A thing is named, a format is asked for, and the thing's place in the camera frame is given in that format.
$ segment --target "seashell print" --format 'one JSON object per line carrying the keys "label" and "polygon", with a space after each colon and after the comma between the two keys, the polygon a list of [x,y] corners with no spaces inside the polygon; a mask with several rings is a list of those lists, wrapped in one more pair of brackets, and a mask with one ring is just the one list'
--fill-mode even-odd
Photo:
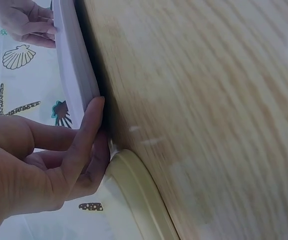
{"label": "seashell print", "polygon": [[7,69],[19,69],[28,64],[36,52],[29,49],[29,45],[17,46],[16,49],[8,50],[3,55],[3,66]]}

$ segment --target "wooden surface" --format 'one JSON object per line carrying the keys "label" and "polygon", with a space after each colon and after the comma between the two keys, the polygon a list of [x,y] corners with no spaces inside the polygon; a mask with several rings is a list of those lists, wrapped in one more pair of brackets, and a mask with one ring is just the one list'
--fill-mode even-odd
{"label": "wooden surface", "polygon": [[114,141],[183,240],[288,240],[288,0],[84,0]]}

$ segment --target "patterned fabric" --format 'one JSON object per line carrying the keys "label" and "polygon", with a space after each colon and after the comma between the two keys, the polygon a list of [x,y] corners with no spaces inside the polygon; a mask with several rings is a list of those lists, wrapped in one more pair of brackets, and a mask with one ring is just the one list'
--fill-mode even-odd
{"label": "patterned fabric", "polygon": [[[36,3],[49,8],[50,1]],[[13,41],[0,27],[0,115],[14,114],[71,127],[56,50]],[[0,227],[0,240],[112,240],[104,212],[97,197],[89,196],[67,202],[57,212],[13,216]]]}

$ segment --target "starfish print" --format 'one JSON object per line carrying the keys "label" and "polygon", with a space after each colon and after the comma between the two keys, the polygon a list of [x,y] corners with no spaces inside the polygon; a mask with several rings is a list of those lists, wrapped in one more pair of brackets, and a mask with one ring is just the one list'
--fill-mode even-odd
{"label": "starfish print", "polygon": [[34,103],[32,102],[32,103],[27,104],[27,105],[19,106],[18,108],[15,108],[12,111],[9,111],[8,113],[4,114],[4,95],[3,95],[3,92],[4,92],[4,84],[2,83],[2,84],[0,84],[0,115],[15,115],[19,112],[22,112],[22,111],[25,111],[25,110],[28,110],[30,108],[33,108],[33,107],[40,105],[39,101],[34,102]]}

